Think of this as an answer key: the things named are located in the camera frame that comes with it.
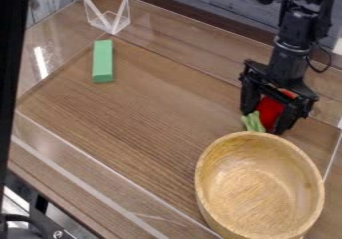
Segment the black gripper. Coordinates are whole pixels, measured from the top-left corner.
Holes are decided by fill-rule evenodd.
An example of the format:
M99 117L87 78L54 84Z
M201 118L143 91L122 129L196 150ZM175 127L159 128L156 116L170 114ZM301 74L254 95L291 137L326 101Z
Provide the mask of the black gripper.
M274 127L274 134L282 135L286 130L291 129L299 118L309 117L319 97L302 80L290 83L278 82L266 74L266 70L266 65L253 60L245 61L245 70L239 76L242 81L241 111L247 115L255 110L261 94L274 97L285 105ZM281 90L294 93L295 99L291 100Z

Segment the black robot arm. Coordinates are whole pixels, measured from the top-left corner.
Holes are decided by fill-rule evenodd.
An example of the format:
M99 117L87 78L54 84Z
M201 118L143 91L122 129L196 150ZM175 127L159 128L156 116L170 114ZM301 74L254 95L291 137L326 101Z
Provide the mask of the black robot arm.
M281 135L306 118L319 100L317 93L305 83L309 69L317 73L325 69L311 63L313 49L327 37L331 27L335 0L257 0L269 5L281 2L278 27L270 61L262 64L251 59L245 61L239 80L241 111L250 115L266 103L275 104L266 112L267 132Z

